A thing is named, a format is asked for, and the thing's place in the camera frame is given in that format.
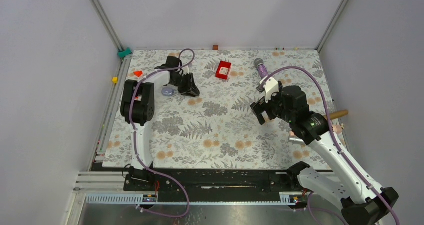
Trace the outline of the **lavender earbud charging case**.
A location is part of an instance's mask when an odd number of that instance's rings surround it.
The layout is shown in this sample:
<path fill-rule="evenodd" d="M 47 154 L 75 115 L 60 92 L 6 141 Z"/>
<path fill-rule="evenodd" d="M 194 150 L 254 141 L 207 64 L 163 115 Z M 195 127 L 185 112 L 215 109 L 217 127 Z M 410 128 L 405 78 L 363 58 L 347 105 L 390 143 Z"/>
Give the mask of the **lavender earbud charging case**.
<path fill-rule="evenodd" d="M 172 97 L 172 96 L 175 94 L 175 91 L 174 91 L 174 89 L 173 89 L 173 88 L 170 88 L 170 87 L 164 87 L 164 88 L 161 90 L 161 94 L 162 94 L 163 96 L 165 96 L 165 97 Z"/>

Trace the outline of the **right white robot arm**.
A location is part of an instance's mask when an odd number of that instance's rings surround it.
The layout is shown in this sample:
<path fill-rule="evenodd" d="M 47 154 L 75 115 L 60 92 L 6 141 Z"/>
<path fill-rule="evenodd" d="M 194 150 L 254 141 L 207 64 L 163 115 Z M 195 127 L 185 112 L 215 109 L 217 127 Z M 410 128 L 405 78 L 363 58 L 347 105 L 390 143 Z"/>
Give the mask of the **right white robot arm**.
<path fill-rule="evenodd" d="M 367 174 L 341 141 L 323 115 L 310 110 L 306 94 L 298 86 L 279 86 L 271 96 L 251 104 L 259 123 L 281 119 L 289 124 L 296 137 L 314 150 L 330 166 L 340 182 L 320 175 L 304 162 L 287 170 L 287 186 L 317 193 L 337 207 L 349 225 L 374 225 L 390 213 L 399 194 L 392 187 L 382 187 Z"/>

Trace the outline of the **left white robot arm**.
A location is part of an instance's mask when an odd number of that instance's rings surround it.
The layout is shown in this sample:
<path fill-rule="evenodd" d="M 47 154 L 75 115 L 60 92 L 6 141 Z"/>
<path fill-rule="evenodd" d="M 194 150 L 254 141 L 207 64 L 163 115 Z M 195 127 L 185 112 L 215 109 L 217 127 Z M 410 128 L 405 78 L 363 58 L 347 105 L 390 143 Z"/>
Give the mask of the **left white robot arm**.
<path fill-rule="evenodd" d="M 200 90 L 195 84 L 194 75 L 180 58 L 168 56 L 165 63 L 141 81 L 127 80 L 120 106 L 120 114 L 131 129 L 132 161 L 126 182 L 136 184 L 144 191 L 155 185 L 155 176 L 149 170 L 153 165 L 150 152 L 152 119 L 155 115 L 155 96 L 162 88 L 175 87 L 182 96 L 196 98 Z"/>

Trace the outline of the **floral patterned mat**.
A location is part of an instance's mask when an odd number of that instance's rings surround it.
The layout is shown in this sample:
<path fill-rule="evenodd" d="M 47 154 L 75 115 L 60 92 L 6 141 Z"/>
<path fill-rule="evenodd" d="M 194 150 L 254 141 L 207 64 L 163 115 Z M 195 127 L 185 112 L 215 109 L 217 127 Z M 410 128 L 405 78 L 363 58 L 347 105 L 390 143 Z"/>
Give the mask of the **floral patterned mat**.
<path fill-rule="evenodd" d="M 199 97 L 175 93 L 155 95 L 150 152 L 156 169 L 259 169 L 282 170 L 305 162 L 316 170 L 329 166 L 305 145 L 288 142 L 289 125 L 270 120 L 260 125 L 251 104 L 262 95 L 254 61 L 260 58 L 268 71 L 282 67 L 275 79 L 284 86 L 296 85 L 306 93 L 314 112 L 324 107 L 335 110 L 319 54 L 289 50 L 139 50 L 134 52 L 128 79 L 133 71 L 149 74 L 168 56 L 192 61 L 190 71 L 200 91 Z M 215 77 L 220 61 L 232 63 L 228 80 Z"/>

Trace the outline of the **red open box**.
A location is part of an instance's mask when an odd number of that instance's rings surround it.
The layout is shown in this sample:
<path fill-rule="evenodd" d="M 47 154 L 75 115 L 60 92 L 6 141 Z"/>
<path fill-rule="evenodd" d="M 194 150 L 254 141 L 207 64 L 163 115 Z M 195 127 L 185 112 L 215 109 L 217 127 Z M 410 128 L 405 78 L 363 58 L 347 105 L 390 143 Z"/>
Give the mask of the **red open box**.
<path fill-rule="evenodd" d="M 227 61 L 220 61 L 218 68 L 215 72 L 215 77 L 221 80 L 228 80 L 231 72 L 232 63 Z"/>

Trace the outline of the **purple glitter microphone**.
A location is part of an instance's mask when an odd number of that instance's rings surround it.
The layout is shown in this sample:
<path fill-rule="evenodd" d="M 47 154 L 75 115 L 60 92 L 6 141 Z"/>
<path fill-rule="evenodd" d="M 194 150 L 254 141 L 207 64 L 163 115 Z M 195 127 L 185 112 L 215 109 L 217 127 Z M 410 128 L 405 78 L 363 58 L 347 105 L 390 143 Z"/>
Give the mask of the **purple glitter microphone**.
<path fill-rule="evenodd" d="M 258 71 L 259 76 L 264 79 L 269 75 L 269 72 L 264 64 L 264 61 L 261 58 L 256 58 L 254 60 L 254 66 Z"/>

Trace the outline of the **silver metal cylinder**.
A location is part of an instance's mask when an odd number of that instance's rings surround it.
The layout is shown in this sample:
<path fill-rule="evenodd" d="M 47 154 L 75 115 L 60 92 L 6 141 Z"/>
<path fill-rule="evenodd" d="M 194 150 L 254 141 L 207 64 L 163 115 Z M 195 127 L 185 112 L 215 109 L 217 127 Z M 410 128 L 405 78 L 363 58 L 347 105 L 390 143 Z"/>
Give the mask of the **silver metal cylinder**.
<path fill-rule="evenodd" d="M 302 139 L 300 139 L 300 138 L 298 138 L 296 136 L 289 136 L 288 137 L 288 142 L 289 143 L 293 143 L 293 144 L 297 144 L 297 145 L 301 145 L 301 146 L 305 146 L 306 145 L 305 142 Z"/>

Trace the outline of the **orange triangular block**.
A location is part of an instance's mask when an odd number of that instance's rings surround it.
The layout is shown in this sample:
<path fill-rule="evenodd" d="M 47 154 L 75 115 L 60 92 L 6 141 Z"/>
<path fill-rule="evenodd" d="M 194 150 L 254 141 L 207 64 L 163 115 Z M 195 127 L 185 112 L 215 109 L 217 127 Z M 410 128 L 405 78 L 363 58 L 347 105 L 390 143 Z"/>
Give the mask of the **orange triangular block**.
<path fill-rule="evenodd" d="M 133 71 L 134 76 L 140 78 L 144 73 L 141 70 Z"/>

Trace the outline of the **teal block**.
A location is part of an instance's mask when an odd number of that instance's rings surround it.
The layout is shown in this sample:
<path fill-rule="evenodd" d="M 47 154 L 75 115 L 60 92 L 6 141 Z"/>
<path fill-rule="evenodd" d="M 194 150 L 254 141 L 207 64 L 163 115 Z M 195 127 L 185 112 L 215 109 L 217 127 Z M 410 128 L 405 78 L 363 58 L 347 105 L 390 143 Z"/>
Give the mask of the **teal block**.
<path fill-rule="evenodd" d="M 117 55 L 120 59 L 123 59 L 132 53 L 133 53 L 132 50 L 129 47 L 127 47 L 125 50 L 118 52 Z"/>

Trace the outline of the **pink cylinder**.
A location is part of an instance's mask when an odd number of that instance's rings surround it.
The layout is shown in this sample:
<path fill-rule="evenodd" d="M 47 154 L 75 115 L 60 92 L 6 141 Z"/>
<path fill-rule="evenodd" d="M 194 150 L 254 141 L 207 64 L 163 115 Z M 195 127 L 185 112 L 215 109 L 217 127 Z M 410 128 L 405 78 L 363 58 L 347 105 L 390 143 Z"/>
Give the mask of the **pink cylinder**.
<path fill-rule="evenodd" d="M 344 124 L 343 123 L 342 124 L 333 124 L 332 129 L 337 135 L 339 135 L 344 130 Z M 294 132 L 290 131 L 289 136 L 294 137 L 295 136 Z"/>

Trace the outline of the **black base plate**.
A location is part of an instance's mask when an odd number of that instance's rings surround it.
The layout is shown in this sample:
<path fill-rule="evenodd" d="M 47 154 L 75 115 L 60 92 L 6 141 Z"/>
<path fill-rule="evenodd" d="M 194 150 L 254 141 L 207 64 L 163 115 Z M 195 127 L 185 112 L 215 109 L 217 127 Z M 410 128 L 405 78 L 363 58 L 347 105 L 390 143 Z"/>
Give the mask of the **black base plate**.
<path fill-rule="evenodd" d="M 153 192 L 159 202 L 279 202 L 280 195 L 300 198 L 304 189 L 285 170 L 129 168 L 126 192 Z"/>

